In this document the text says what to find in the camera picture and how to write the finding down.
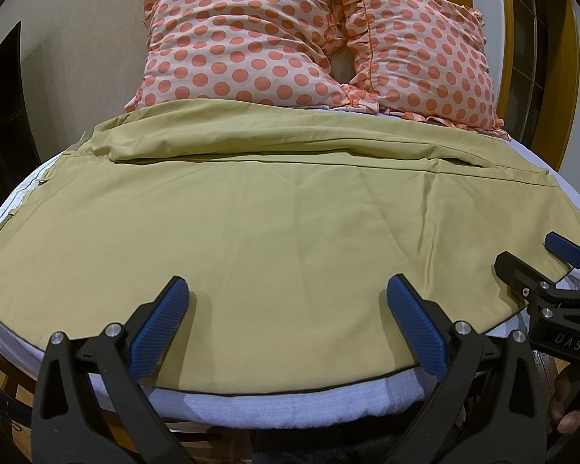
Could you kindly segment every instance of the orange polka dot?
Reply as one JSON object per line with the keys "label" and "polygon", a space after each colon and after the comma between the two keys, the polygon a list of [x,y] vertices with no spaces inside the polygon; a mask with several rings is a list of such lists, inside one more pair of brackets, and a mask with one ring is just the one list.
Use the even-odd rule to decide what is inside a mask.
{"label": "orange polka dot", "polygon": [[273,74],[276,77],[283,78],[288,74],[288,70],[283,66],[275,66],[273,68]]}
{"label": "orange polka dot", "polygon": [[196,87],[204,87],[208,83],[208,77],[204,73],[198,73],[193,76],[192,82]]}
{"label": "orange polka dot", "polygon": [[325,96],[328,94],[328,87],[326,86],[325,83],[322,82],[318,82],[315,86],[314,86],[314,90],[316,91],[316,93],[319,96]]}
{"label": "orange polka dot", "polygon": [[233,63],[240,63],[245,60],[245,54],[240,51],[234,51],[230,54],[230,61]]}
{"label": "orange polka dot", "polygon": [[398,57],[406,58],[410,55],[410,50],[408,50],[406,47],[398,47],[396,54]]}
{"label": "orange polka dot", "polygon": [[265,91],[271,86],[271,81],[267,77],[258,77],[254,80],[254,86],[258,91]]}
{"label": "orange polka dot", "polygon": [[188,73],[189,73],[189,71],[184,66],[179,66],[178,68],[176,68],[174,70],[174,76],[179,80],[182,80],[183,78],[185,78]]}
{"label": "orange polka dot", "polygon": [[171,86],[172,83],[169,80],[161,80],[157,88],[159,89],[159,92],[168,92]]}
{"label": "orange polka dot", "polygon": [[399,92],[395,89],[390,89],[387,91],[387,101],[396,102],[399,101]]}
{"label": "orange polka dot", "polygon": [[190,93],[191,92],[189,92],[189,89],[185,86],[178,87],[178,89],[174,91],[176,99],[188,99]]}
{"label": "orange polka dot", "polygon": [[427,74],[430,76],[430,78],[433,78],[434,80],[440,78],[440,70],[436,66],[430,66],[427,69]]}
{"label": "orange polka dot", "polygon": [[217,75],[224,74],[226,72],[226,70],[227,70],[227,66],[225,63],[217,62],[211,66],[211,71]]}
{"label": "orange polka dot", "polygon": [[262,59],[254,59],[251,61],[250,64],[254,70],[263,70],[264,68],[266,68],[266,61]]}
{"label": "orange polka dot", "polygon": [[201,54],[194,55],[191,60],[191,64],[197,67],[204,66],[206,64],[206,56]]}
{"label": "orange polka dot", "polygon": [[419,106],[419,103],[421,102],[419,96],[414,92],[413,94],[408,94],[407,101],[410,106]]}
{"label": "orange polka dot", "polygon": [[277,97],[280,99],[290,99],[292,97],[292,88],[289,85],[280,85],[277,87]]}
{"label": "orange polka dot", "polygon": [[408,69],[408,72],[411,75],[418,75],[419,73],[421,73],[421,66],[419,66],[417,63],[414,62],[408,63],[406,68]]}
{"label": "orange polka dot", "polygon": [[402,87],[402,89],[407,89],[410,87],[410,80],[406,77],[397,77],[397,85]]}
{"label": "orange polka dot", "polygon": [[442,97],[444,99],[449,95],[449,90],[447,89],[446,86],[439,85],[438,88],[436,89],[436,94],[438,94],[438,97]]}
{"label": "orange polka dot", "polygon": [[232,80],[238,83],[246,82],[249,78],[249,73],[246,70],[235,70],[232,73]]}
{"label": "orange polka dot", "polygon": [[430,91],[430,83],[427,80],[419,80],[417,83],[417,87],[421,92],[429,92]]}
{"label": "orange polka dot", "polygon": [[230,86],[225,82],[217,82],[213,86],[213,92],[218,96],[226,96],[230,92]]}

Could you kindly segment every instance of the white fitted sheet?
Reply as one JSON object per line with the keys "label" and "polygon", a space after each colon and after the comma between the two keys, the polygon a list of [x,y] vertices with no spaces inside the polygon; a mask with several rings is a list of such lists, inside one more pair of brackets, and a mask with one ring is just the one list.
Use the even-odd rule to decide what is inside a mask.
{"label": "white fitted sheet", "polygon": [[[509,142],[508,145],[532,164],[547,168],[550,174],[556,177],[571,201],[580,209],[580,194],[553,169],[518,142]],[[37,180],[57,158],[58,156],[41,165],[9,195],[0,208],[0,221],[10,209],[22,202],[28,190],[37,186]],[[580,271],[573,270],[557,286],[580,288]],[[528,315],[523,311],[494,328],[490,334],[507,336],[512,330],[526,329],[527,325]],[[43,359],[41,350],[21,339],[1,322],[0,353],[33,374],[38,372]],[[91,380],[101,406],[111,409],[100,376],[91,375]],[[216,396],[149,386],[143,388],[155,410],[162,417],[228,428],[285,429],[325,427],[368,415],[400,413],[414,402],[425,399],[435,384],[435,379],[418,367],[382,379],[310,393]]]}

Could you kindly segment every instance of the beige wall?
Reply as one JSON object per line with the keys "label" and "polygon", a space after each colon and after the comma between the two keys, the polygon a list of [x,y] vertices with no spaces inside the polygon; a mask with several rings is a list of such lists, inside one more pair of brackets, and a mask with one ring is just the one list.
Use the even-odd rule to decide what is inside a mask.
{"label": "beige wall", "polygon": [[26,107],[42,159],[122,113],[142,80],[142,0],[6,0],[0,42],[22,21]]}

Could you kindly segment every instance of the person's hand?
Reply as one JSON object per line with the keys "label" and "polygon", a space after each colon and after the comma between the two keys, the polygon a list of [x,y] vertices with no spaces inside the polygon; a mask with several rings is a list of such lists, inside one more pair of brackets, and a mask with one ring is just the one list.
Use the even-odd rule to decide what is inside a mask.
{"label": "person's hand", "polygon": [[562,434],[575,432],[580,427],[580,410],[565,414],[564,402],[569,398],[572,383],[580,380],[580,366],[567,365],[554,381],[555,393],[548,406],[548,415],[552,425]]}

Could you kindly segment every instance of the khaki bed sheet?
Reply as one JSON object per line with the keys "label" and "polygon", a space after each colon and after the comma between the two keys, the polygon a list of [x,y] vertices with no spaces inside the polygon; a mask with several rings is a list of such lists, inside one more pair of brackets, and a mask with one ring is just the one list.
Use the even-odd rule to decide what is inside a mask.
{"label": "khaki bed sheet", "polygon": [[402,272],[478,331],[521,309],[511,251],[580,244],[580,210],[505,142],[386,117],[165,103],[98,125],[0,230],[0,320],[45,348],[125,322],[172,275],[192,301],[149,383],[322,389],[415,363],[385,302]]}

